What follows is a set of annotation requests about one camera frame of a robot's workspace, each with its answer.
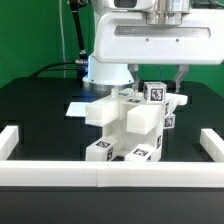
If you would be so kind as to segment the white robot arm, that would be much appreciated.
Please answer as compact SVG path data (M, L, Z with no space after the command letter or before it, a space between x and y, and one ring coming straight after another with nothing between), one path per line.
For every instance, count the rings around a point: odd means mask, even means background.
M90 0L94 50L84 81L123 86L140 64L176 65L180 84L191 65L224 62L224 6L191 0Z

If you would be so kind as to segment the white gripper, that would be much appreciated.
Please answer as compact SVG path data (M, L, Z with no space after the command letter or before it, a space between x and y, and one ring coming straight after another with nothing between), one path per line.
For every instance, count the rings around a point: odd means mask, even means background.
M188 65L224 62L224 10L193 10L177 26L149 25L140 12L109 12L96 29L94 57L102 63L129 64L135 92L142 92L144 85L137 64L178 65L168 82L168 90L178 93Z

